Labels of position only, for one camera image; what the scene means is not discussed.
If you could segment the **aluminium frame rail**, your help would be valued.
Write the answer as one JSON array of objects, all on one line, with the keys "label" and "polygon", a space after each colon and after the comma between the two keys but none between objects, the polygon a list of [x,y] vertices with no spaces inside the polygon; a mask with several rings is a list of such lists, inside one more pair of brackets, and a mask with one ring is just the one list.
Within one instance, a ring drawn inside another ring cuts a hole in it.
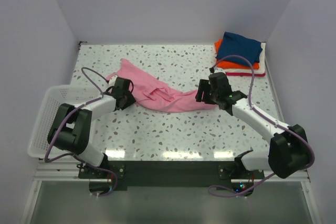
[{"label": "aluminium frame rail", "polygon": [[[51,163],[45,163],[39,160],[34,173],[34,180],[41,181],[78,181],[79,164],[73,158],[64,157]],[[307,171],[298,171],[286,179],[282,179],[276,175],[272,176],[267,182],[311,182]]]}]

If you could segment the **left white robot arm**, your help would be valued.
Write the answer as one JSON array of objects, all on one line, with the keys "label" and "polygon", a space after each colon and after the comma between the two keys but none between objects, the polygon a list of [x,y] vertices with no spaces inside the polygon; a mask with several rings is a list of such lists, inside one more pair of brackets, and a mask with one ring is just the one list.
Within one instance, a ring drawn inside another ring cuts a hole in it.
[{"label": "left white robot arm", "polygon": [[80,105],[63,103],[59,106],[48,133],[49,147],[44,162],[51,163],[65,156],[73,156],[90,166],[97,178],[108,174],[107,156],[90,142],[91,123],[114,111],[135,104],[134,84],[117,77],[114,84],[88,102]]}]

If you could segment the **folded white t shirt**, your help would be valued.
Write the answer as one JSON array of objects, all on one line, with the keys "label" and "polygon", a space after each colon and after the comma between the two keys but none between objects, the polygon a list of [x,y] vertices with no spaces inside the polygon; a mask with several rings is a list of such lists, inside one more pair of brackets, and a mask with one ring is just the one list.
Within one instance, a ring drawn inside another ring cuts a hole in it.
[{"label": "folded white t shirt", "polygon": [[[262,51],[260,53],[259,56],[259,64],[260,64],[260,69],[258,70],[254,70],[254,73],[257,74],[262,74],[262,73],[266,73],[266,64],[265,64],[265,51],[266,51],[266,43],[262,42],[261,43],[261,48]],[[251,69],[223,69],[225,72],[243,72],[243,73],[252,73]]]}]

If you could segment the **folded orange t shirt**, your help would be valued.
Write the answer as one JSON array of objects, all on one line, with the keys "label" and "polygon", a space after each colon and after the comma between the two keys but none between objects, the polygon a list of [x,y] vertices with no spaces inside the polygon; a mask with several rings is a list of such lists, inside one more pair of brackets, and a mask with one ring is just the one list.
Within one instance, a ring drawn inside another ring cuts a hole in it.
[{"label": "folded orange t shirt", "polygon": [[[219,39],[218,41],[214,42],[216,54],[218,53],[222,41],[223,41],[222,39]],[[231,61],[222,61],[217,66],[223,69],[249,69],[248,66],[244,66]],[[258,62],[255,62],[253,64],[253,69],[254,70],[260,69],[260,64]]]}]

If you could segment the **pink t shirt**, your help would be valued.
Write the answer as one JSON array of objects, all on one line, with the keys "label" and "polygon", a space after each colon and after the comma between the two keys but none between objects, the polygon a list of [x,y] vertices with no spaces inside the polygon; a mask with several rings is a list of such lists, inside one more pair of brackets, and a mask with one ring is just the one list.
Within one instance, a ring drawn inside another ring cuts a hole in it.
[{"label": "pink t shirt", "polygon": [[121,60],[121,68],[117,72],[107,76],[107,81],[110,82],[114,76],[131,80],[134,84],[132,94],[136,103],[150,110],[183,113],[216,108],[214,104],[197,102],[195,99],[197,90],[177,91],[126,59]]}]

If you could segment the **folded red t shirt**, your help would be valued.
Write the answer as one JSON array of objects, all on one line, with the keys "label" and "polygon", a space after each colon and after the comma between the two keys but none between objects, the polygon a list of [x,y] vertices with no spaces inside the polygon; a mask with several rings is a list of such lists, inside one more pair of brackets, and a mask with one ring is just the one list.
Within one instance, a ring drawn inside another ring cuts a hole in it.
[{"label": "folded red t shirt", "polygon": [[[238,76],[238,77],[252,77],[252,73],[243,73],[243,72],[225,72],[227,76]],[[257,74],[254,73],[254,77],[265,77],[266,73]]]}]

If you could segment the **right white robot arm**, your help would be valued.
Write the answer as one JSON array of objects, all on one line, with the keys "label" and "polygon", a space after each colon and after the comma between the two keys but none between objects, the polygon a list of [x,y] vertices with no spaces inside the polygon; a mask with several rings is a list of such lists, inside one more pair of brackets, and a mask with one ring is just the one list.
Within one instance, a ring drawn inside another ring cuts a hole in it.
[{"label": "right white robot arm", "polygon": [[223,72],[200,80],[195,99],[215,104],[247,123],[269,144],[269,150],[264,153],[250,150],[235,157],[234,173],[237,177],[246,178],[253,170],[271,170],[278,177],[287,178],[314,163],[314,153],[303,127],[298,124],[290,126],[258,109],[250,94],[232,90]]}]

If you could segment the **folded blue t shirt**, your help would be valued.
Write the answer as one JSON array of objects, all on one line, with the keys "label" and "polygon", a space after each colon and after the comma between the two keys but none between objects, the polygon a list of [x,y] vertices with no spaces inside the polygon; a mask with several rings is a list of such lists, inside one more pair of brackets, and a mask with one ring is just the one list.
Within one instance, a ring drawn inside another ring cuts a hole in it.
[{"label": "folded blue t shirt", "polygon": [[224,32],[216,59],[221,60],[230,55],[237,55],[245,58],[253,65],[260,62],[261,52],[261,42],[239,34]]}]

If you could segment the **white plastic laundry basket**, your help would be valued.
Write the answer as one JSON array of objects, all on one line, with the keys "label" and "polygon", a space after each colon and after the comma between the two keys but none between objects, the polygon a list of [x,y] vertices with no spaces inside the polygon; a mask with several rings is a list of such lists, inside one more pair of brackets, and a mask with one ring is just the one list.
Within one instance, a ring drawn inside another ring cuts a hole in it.
[{"label": "white plastic laundry basket", "polygon": [[44,158],[49,147],[47,136],[61,104],[83,104],[97,98],[100,92],[91,86],[60,85],[49,88],[43,98],[30,137],[28,155]]}]

